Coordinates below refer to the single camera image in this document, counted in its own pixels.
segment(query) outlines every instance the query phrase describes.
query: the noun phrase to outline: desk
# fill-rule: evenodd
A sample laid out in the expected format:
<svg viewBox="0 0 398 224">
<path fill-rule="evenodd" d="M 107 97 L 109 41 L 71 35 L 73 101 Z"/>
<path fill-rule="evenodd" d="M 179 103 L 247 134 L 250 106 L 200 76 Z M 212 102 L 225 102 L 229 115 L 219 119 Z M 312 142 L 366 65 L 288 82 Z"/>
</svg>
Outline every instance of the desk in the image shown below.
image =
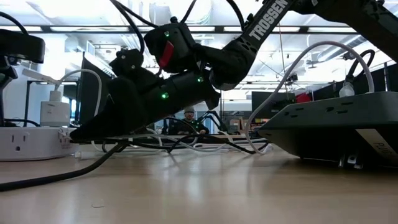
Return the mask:
<svg viewBox="0 0 398 224">
<path fill-rule="evenodd" d="M 0 182 L 68 172 L 72 157 L 2 162 Z M 110 159 L 94 172 L 0 193 L 0 223 L 397 223 L 397 172 L 267 156 L 175 151 Z"/>
</svg>

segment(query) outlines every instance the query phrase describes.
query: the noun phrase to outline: man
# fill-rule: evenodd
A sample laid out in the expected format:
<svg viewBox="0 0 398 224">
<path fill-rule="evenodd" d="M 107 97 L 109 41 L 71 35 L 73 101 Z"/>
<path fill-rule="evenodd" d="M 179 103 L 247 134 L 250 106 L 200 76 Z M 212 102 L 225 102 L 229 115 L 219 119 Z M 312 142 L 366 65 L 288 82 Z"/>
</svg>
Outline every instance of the man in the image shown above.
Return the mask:
<svg viewBox="0 0 398 224">
<path fill-rule="evenodd" d="M 208 134 L 209 129 L 206 128 L 202 123 L 199 123 L 197 120 L 193 119 L 195 115 L 195 109 L 190 106 L 184 109 L 184 119 L 186 123 L 190 124 L 195 130 L 200 134 Z M 176 122 L 173 130 L 169 131 L 169 134 L 177 133 L 177 134 L 194 134 L 191 127 L 182 122 Z"/>
</svg>

